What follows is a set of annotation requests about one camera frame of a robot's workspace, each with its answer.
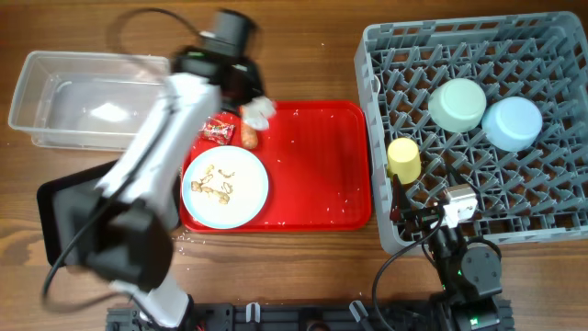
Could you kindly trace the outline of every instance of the plastic box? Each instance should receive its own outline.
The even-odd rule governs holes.
[[[569,12],[377,24],[364,30],[355,56],[366,114],[372,190],[382,247],[393,254],[421,237],[390,221],[392,187],[386,147],[415,140],[422,176],[406,188],[416,208],[430,206],[447,187],[449,162],[481,192],[467,236],[496,244],[588,237],[588,45]],[[446,81],[478,83],[490,106],[505,97],[532,100],[543,128],[533,145],[507,153],[476,128],[447,132],[427,110]]]
[[[138,58],[169,73],[163,57]],[[158,77],[125,55],[34,51],[18,78],[8,124],[41,147],[123,150],[161,90]]]

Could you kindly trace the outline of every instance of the wooden surface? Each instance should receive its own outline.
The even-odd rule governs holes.
[[[263,27],[256,59],[276,99],[357,100],[353,57],[373,23],[570,10],[588,21],[585,1],[154,1],[25,0],[0,6],[0,330],[103,330],[108,302],[78,314],[48,314],[40,286],[49,270],[35,193],[40,184],[115,159],[117,154],[36,148],[6,121],[25,57],[34,50],[108,51],[113,18],[161,6],[205,29],[215,8],[244,12]],[[169,55],[190,36],[166,17],[138,18],[124,36],[137,53]],[[368,300],[387,258],[375,219],[352,233],[174,234],[173,271],[197,302],[296,303]],[[588,241],[503,248],[503,296],[519,330],[588,329]],[[422,257],[387,271],[381,298],[425,299],[440,291]],[[77,301],[107,291],[89,273],[59,272],[52,294]]]

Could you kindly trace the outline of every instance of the candy wrapper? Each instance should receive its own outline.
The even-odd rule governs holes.
[[[205,123],[204,126],[202,126],[202,129],[200,129],[200,138],[208,139],[221,145],[226,145],[231,141],[234,132],[234,125],[212,119],[210,122]]]

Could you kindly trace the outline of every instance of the gray plastic crate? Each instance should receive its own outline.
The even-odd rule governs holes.
[[[366,114],[372,189],[382,247],[393,254],[421,237],[390,219],[386,148],[398,137],[420,145],[423,171],[407,195],[422,208],[447,187],[450,162],[481,192],[465,235],[496,244],[588,237],[588,45],[569,12],[377,24],[364,30],[355,56]],[[481,129],[437,127],[426,101],[447,80],[480,84],[489,105],[505,97],[534,101],[544,126],[519,153],[503,152]]]

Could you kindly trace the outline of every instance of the blue-rimmed plate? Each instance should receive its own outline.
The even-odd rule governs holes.
[[[192,182],[229,193],[228,203],[221,203],[217,194],[192,190]],[[235,146],[220,146],[200,154],[182,178],[187,211],[214,229],[232,229],[251,221],[266,203],[268,190],[264,165],[255,155]]]

